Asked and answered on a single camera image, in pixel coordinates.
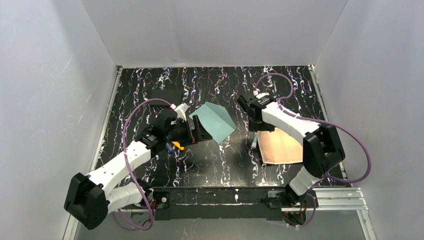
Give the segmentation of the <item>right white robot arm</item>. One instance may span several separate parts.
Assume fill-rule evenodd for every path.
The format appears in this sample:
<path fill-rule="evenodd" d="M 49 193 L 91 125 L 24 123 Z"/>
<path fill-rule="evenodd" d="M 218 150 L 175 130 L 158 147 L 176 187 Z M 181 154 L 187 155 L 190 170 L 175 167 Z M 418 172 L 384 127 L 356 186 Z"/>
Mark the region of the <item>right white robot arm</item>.
<path fill-rule="evenodd" d="M 301 201 L 313 185 L 346 158 L 335 126 L 304 119 L 279 105 L 267 93 L 247 92 L 238 97 L 237 103 L 247 114 L 249 131 L 272 132 L 278 128 L 302 146 L 303 166 L 277 196 L 283 205 Z"/>

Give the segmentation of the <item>teal paper envelope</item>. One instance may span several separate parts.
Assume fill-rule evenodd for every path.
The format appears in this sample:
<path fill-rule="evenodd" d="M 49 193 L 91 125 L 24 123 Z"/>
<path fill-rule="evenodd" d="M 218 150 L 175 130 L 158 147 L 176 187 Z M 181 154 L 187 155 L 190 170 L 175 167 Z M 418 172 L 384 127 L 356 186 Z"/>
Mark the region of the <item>teal paper envelope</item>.
<path fill-rule="evenodd" d="M 217 144 L 221 144 L 237 128 L 227 109 L 211 102 L 205 102 L 189 115 L 192 120 L 194 116 Z"/>

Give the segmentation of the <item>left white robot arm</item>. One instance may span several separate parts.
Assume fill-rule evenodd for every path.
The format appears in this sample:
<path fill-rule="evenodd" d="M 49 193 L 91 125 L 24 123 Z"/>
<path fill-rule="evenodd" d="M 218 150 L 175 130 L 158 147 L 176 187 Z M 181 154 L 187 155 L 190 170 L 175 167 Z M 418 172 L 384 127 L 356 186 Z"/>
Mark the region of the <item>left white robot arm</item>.
<path fill-rule="evenodd" d="M 169 117 L 164 123 L 149 125 L 118 155 L 88 174 L 77 173 L 69 184 L 64 209 L 88 230 L 98 227 L 107 217 L 128 205 L 139 204 L 154 217 L 153 189 L 140 179 L 117 185 L 133 170 L 165 150 L 166 144 L 178 142 L 183 147 L 212 140 L 212 135 L 195 115 L 184 121 Z"/>

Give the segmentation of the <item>beige paper letter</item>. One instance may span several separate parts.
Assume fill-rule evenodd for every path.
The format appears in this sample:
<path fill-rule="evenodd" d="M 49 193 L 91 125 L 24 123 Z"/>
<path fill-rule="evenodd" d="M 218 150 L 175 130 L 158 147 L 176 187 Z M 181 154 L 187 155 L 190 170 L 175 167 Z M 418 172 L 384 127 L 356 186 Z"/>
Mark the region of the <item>beige paper letter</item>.
<path fill-rule="evenodd" d="M 286 132 L 259 131 L 258 148 L 262 162 L 268 165 L 298 164 L 303 162 L 303 147 Z"/>

